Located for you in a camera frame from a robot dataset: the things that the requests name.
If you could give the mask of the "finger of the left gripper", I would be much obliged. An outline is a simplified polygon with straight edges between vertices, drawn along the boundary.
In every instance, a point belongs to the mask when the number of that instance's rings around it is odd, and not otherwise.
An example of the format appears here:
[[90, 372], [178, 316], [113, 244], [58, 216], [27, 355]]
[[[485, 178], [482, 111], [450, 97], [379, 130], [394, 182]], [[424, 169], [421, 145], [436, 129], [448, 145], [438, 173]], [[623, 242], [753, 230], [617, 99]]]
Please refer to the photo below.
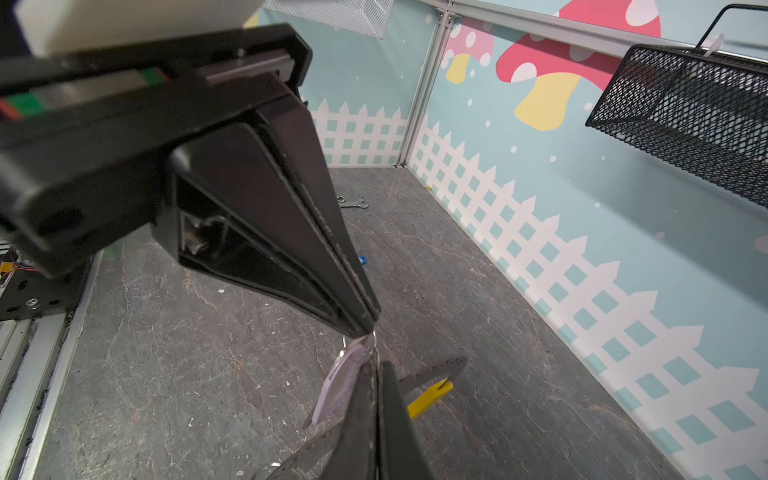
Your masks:
[[320, 142], [307, 108], [283, 97], [257, 109], [259, 133], [276, 151], [311, 219], [310, 271], [350, 324], [374, 324], [380, 306], [351, 242]]
[[310, 271], [311, 219], [259, 127], [229, 124], [169, 154], [154, 239], [187, 269], [281, 300], [346, 336], [372, 333], [375, 323], [348, 323]]

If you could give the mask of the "pink tagged key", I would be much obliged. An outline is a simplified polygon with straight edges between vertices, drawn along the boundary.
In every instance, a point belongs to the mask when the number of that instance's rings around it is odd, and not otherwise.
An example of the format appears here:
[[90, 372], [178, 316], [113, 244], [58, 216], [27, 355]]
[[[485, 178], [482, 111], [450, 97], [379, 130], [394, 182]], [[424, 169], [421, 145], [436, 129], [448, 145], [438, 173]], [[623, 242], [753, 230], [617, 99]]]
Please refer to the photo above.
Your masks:
[[370, 357], [368, 343], [373, 337], [373, 334], [369, 334], [344, 342], [344, 347], [322, 383], [315, 405], [303, 424], [304, 428], [320, 425], [340, 407], [351, 391], [360, 368]]

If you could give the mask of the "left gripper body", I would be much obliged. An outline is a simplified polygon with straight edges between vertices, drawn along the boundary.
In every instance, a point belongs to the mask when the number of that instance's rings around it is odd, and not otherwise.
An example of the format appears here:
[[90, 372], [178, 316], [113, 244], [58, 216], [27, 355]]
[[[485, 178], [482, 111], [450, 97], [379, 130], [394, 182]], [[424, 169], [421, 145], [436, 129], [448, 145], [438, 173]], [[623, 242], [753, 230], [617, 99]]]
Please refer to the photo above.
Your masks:
[[5, 1], [1, 232], [68, 273], [153, 225], [179, 145], [300, 101], [312, 50], [288, 24], [244, 27], [255, 1]]

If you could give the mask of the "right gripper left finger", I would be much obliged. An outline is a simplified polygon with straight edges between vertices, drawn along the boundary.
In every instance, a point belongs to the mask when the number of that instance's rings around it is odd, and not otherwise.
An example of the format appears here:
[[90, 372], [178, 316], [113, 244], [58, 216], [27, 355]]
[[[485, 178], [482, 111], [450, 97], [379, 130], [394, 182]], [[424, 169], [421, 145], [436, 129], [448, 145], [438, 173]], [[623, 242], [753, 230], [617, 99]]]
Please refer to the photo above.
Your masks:
[[359, 371], [344, 417], [307, 440], [283, 462], [254, 479], [373, 479], [376, 477], [377, 372], [371, 361]]

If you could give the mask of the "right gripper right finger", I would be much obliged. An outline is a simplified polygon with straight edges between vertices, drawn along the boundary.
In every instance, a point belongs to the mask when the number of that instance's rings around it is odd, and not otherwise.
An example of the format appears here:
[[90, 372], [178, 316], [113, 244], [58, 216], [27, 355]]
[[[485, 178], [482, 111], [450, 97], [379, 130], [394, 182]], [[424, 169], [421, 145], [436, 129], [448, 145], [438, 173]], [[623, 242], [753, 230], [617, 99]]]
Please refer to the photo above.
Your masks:
[[393, 365], [378, 367], [377, 471], [379, 479], [432, 480], [412, 421], [399, 391]]

